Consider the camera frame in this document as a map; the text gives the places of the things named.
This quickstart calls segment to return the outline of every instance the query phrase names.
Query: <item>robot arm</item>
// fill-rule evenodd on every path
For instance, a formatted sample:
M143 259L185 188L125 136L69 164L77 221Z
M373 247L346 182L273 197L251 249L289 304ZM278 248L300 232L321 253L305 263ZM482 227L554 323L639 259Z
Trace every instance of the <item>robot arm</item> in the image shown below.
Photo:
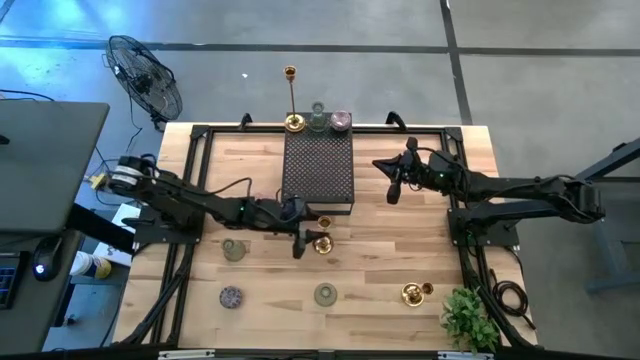
M429 163L422 163L418 150L431 151ZM604 217L600 192L584 181L558 175L548 178L493 178L467 169L455 156L443 151L419 148L411 137L407 150L392 158L374 160L373 165L391 180L387 202L396 204L401 184L453 195L458 201L480 202L468 210L464 221L488 226L499 220L560 216L578 223L592 223ZM493 197L536 201L492 204Z
M203 191L174 173L158 169L147 159L121 157L108 186L118 195L145 202L160 212L163 222L175 230L194 227L199 212L205 212L228 229L293 235L293 256L296 259L302 257L306 244L328 235L300 230L300 222L320 217L300 198L280 203L276 199L256 199L248 194L244 197L221 197L217 193L222 190Z

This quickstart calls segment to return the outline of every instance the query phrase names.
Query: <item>gray floor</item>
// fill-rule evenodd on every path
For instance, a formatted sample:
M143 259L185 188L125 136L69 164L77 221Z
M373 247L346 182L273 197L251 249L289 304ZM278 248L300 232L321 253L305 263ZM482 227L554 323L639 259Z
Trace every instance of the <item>gray floor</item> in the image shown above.
M633 0L449 3L459 46L640 47L640 2ZM104 40L112 34L190 44L447 44L438 0L16 0L0 24L0 40ZM111 113L98 146L113 158L125 151L134 129L128 97L103 67L101 53L0 48L0 74L2 88L108 102ZM329 110L349 109L356 122L381 122L396 110L409 123L461 123L446 54L155 55L178 79L184 101L179 121L239 121L245 112L256 121L278 121L288 108L282 68L294 64L299 106L322 100ZM489 126L503 176L576 173L640 134L640 57L465 55L461 64L473 123ZM134 121L145 130L131 152L157 152L161 135L135 104ZM637 175L640 168L632 163L624 171ZM613 197L618 191L606 190ZM104 208L84 187L78 202ZM633 214L635 204L616 209ZM636 233L624 226L624 233ZM583 289L588 279L605 275L592 227L554 219L523 221L518 230L540 343L553 350L638 357L640 288L593 296ZM637 251L630 254L637 259ZM86 305L95 296L80 296L72 310L96 311ZM48 345L90 347L103 335L83 332L71 345Z

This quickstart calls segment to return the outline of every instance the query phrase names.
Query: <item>potted plant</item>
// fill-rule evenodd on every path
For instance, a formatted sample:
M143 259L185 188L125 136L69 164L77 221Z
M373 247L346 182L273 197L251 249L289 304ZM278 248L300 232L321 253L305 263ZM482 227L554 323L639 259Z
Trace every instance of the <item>potted plant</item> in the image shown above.
M442 314L442 327L453 339L453 347L458 350L470 349L474 354L478 349L489 349L495 353L498 344L498 326L489 319L482 300L470 289L456 288L447 298Z

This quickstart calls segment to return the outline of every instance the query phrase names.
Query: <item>wooden tabletop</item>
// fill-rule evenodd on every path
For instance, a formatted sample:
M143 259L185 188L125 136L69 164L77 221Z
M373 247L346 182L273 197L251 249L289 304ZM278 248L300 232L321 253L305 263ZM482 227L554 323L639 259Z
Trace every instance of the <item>wooden tabletop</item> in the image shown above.
M182 175L193 123L167 126L158 166ZM464 126L469 167L497 176L489 131ZM437 136L417 136L420 146L440 148ZM213 141L207 190L238 178L253 178L253 195L273 197L282 183L283 134L217 134ZM291 239L269 233L227 230L207 216L191 270L181 348L442 350L451 342L440 327L442 302L462 286L460 261L451 246L445 212L448 198L403 187L400 202L386 203L388 179L371 161L393 157L407 136L354 135L356 200L350 216L334 217L335 248L327 255L311 246L300 260L291 256ZM192 182L200 168L195 163ZM226 191L243 196L244 185ZM222 255L225 238L243 240L248 253L231 263ZM114 340L129 335L158 296L166 245L147 247L134 260ZM500 280L523 284L513 256L487 248L487 260ZM331 307L314 302L315 287L329 282L338 300ZM433 294L419 307L402 302L408 282L430 282ZM218 296L233 285L244 293L240 308L223 308ZM174 302L169 303L163 338L168 334ZM523 319L509 317L520 333L536 342Z

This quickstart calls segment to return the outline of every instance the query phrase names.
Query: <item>black fan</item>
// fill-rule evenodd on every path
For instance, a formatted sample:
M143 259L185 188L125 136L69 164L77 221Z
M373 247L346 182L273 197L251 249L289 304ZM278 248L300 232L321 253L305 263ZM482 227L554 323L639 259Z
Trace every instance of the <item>black fan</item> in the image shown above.
M138 105L151 114L156 130L159 123L175 120L182 112L182 98L173 71L135 39L117 35L107 44L109 67Z

